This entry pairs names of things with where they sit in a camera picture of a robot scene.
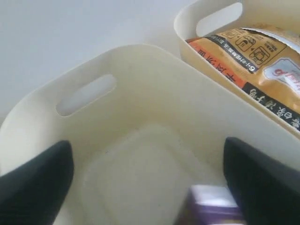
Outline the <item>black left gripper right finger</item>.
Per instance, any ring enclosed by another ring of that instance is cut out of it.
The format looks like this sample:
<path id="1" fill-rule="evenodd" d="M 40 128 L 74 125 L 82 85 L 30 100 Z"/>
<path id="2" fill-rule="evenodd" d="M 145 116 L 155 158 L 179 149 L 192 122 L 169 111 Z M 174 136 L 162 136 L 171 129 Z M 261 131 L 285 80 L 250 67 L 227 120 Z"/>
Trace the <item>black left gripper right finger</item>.
<path id="1" fill-rule="evenodd" d="M 244 141 L 224 144 L 224 176 L 249 225 L 300 223 L 300 172 Z"/>

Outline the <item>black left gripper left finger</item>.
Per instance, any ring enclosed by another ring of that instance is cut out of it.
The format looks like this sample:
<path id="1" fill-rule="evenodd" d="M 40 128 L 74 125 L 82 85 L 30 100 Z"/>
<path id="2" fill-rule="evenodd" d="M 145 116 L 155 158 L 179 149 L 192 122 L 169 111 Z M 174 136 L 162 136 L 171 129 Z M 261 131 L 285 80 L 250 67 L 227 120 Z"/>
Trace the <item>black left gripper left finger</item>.
<path id="1" fill-rule="evenodd" d="M 2 225 L 52 225 L 74 176 L 72 147 L 59 141 L 0 178 Z"/>

